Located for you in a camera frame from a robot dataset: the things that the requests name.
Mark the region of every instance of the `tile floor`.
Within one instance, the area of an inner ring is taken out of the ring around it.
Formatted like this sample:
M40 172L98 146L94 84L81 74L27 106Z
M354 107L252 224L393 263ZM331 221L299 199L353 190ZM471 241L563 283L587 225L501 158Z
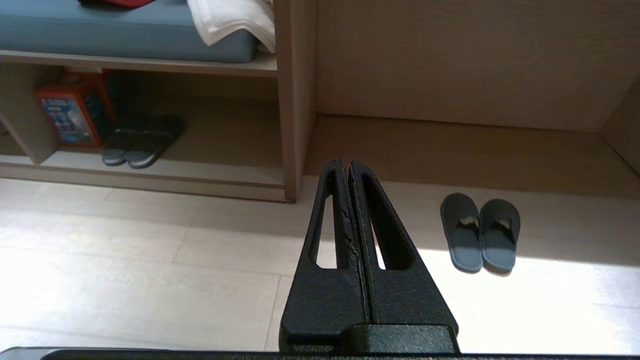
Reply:
M640 354L640 201L383 185L462 351ZM276 350L315 187L276 204L0 179L0 350ZM451 265L438 209L456 191L520 210L510 275Z

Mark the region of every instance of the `floor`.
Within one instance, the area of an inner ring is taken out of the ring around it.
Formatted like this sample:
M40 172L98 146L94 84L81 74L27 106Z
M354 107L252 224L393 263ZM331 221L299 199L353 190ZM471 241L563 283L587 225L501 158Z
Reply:
M277 204L0 179L0 349L277 350L316 181ZM640 354L640 201L383 185L462 351ZM520 210L508 276L452 266L438 211L451 192ZM319 263L332 260L325 241Z
M338 157L393 181L640 199L598 133L319 115L305 173Z

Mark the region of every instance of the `gray slipper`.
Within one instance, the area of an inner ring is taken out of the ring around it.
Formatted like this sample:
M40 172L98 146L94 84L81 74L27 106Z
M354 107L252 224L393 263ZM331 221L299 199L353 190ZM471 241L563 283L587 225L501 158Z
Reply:
M132 168L149 167L178 139L184 128L184 121L177 115L151 120L124 158Z
M488 201L480 211L482 255L490 270L507 273L516 263L520 214L510 202Z
M126 162L124 156L136 143L147 125L148 117L142 114L128 114L118 121L116 129L102 148L102 162L116 166Z
M464 194L452 193L442 202L440 216L453 265L466 272L480 271L480 224L474 201Z

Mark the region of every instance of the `blue cushion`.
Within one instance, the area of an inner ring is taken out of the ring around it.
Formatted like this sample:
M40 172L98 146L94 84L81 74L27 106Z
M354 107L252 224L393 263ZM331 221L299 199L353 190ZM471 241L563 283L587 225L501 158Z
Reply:
M133 10L77 0L0 0L0 49L249 62L258 40L240 30L207 46L186 0L155 0Z

